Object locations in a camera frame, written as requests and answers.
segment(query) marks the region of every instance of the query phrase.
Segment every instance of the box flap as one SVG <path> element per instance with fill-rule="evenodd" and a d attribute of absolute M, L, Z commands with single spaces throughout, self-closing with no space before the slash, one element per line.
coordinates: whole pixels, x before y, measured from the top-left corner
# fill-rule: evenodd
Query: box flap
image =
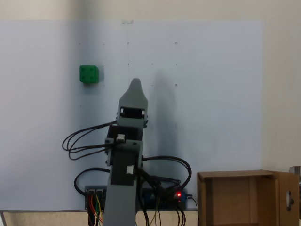
<path fill-rule="evenodd" d="M 217 172 L 199 172 L 198 178 L 222 178 L 222 177 L 251 177 L 251 176 L 273 176 L 271 172 L 265 170 L 247 170 L 247 171 L 217 171 Z"/>

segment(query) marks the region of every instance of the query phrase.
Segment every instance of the open cardboard box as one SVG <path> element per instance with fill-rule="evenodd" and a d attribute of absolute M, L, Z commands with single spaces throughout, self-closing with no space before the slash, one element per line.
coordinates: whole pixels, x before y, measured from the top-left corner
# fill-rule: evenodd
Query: open cardboard box
<path fill-rule="evenodd" d="M 199 226 L 298 226 L 298 201 L 296 174 L 198 173 Z"/>

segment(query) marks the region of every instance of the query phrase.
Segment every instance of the gray robotic arm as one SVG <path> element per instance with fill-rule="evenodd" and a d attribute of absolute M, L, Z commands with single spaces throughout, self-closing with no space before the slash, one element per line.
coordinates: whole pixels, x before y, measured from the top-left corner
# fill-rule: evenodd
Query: gray robotic arm
<path fill-rule="evenodd" d="M 109 127 L 106 143 L 117 143 L 107 151 L 111 167 L 107 185 L 103 226 L 134 226 L 137 202 L 137 168 L 142 161 L 143 128 L 147 123 L 148 101 L 139 79 L 133 79 L 120 98 L 117 126 Z"/>

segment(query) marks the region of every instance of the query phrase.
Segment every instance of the green toy block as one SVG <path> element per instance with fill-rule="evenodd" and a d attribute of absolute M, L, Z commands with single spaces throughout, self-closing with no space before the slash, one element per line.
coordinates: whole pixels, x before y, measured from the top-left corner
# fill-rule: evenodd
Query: green toy block
<path fill-rule="evenodd" d="M 98 83 L 98 67 L 95 65 L 81 65 L 79 67 L 79 80 L 82 83 Z"/>

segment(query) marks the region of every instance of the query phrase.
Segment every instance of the white wall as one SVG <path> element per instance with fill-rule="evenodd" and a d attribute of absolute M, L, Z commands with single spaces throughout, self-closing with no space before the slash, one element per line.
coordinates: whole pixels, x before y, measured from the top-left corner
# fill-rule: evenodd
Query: white wall
<path fill-rule="evenodd" d="M 0 19 L 262 20 L 263 167 L 287 171 L 301 163 L 300 9 L 298 0 L 0 0 Z"/>

